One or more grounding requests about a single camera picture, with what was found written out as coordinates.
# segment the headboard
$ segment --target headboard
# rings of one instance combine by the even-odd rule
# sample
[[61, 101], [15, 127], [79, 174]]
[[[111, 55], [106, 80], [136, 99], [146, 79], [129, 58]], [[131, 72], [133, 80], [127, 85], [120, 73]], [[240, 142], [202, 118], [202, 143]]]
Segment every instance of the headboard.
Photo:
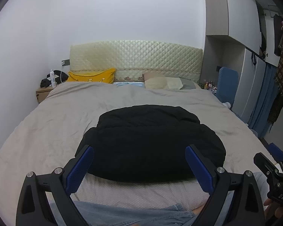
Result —
[[71, 46], [73, 72], [116, 68], [115, 81], [141, 81], [145, 72], [176, 75], [198, 82], [202, 49], [147, 40], [99, 41]]

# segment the hand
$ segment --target hand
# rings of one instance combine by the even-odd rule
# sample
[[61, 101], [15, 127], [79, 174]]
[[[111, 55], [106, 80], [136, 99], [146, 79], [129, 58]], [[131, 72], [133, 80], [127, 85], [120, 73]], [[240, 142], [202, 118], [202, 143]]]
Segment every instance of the hand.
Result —
[[[268, 207], [266, 208], [266, 210], [264, 211], [264, 215], [265, 217], [267, 216], [267, 214], [269, 213], [271, 204], [273, 203], [273, 200], [267, 198], [266, 201], [263, 203], [263, 205], [267, 205]], [[283, 216], [283, 206], [278, 207], [277, 210], [275, 211], [275, 217], [276, 218], [280, 218]]]

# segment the black jacket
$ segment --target black jacket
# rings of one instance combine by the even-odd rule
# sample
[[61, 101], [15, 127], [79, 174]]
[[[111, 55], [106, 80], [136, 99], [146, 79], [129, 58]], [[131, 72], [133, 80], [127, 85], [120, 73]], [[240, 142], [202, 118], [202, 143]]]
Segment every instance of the black jacket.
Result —
[[185, 148], [194, 144], [216, 167], [225, 148], [196, 115], [181, 107], [141, 105], [102, 114], [78, 147], [94, 148], [89, 173], [120, 182], [165, 182], [193, 177]]

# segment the jeans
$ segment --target jeans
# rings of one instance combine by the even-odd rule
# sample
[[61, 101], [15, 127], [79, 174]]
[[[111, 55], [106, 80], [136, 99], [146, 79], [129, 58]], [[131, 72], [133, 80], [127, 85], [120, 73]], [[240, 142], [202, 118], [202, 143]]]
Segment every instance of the jeans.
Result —
[[[267, 198], [269, 185], [263, 173], [254, 173], [262, 201]], [[228, 192], [223, 208], [215, 223], [221, 226], [228, 212], [233, 191]], [[191, 226], [197, 216], [192, 211], [185, 210], [180, 204], [163, 209], [127, 209], [89, 202], [74, 201], [77, 209], [89, 225], [92, 226]], [[59, 226], [65, 226], [55, 203], [50, 207]]]

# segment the yellow cloth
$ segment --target yellow cloth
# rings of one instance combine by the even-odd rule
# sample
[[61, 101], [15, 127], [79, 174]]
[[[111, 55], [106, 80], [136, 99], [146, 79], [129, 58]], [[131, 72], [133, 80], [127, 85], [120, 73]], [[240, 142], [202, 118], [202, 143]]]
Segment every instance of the yellow cloth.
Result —
[[115, 68], [103, 72], [73, 73], [69, 71], [68, 82], [104, 82], [113, 83]]

